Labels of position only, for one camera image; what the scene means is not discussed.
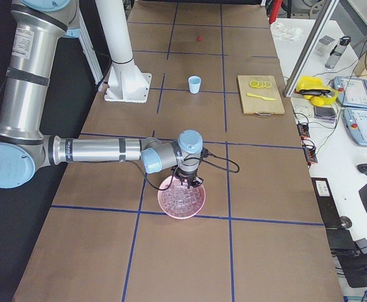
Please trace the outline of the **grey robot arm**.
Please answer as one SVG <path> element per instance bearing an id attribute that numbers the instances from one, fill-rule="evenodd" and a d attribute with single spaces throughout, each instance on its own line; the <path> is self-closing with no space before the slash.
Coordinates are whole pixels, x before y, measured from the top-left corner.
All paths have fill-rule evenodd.
<path id="1" fill-rule="evenodd" d="M 79 13 L 78 1 L 11 3 L 17 27 L 0 115 L 0 188 L 21 186 L 38 169 L 62 162 L 131 162 L 143 176 L 171 169 L 174 179 L 200 186 L 197 171 L 205 148 L 197 131 L 185 130 L 168 143 L 153 137 L 80 140 L 40 132 L 57 42 L 79 34 Z"/>

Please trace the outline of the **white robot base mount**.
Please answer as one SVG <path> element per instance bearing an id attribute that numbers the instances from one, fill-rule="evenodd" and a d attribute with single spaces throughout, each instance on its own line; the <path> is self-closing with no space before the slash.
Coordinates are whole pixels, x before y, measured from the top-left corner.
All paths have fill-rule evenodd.
<path id="1" fill-rule="evenodd" d="M 142 73 L 134 62 L 123 2 L 98 0 L 96 6 L 112 63 L 104 99 L 145 103 L 152 75 Z"/>

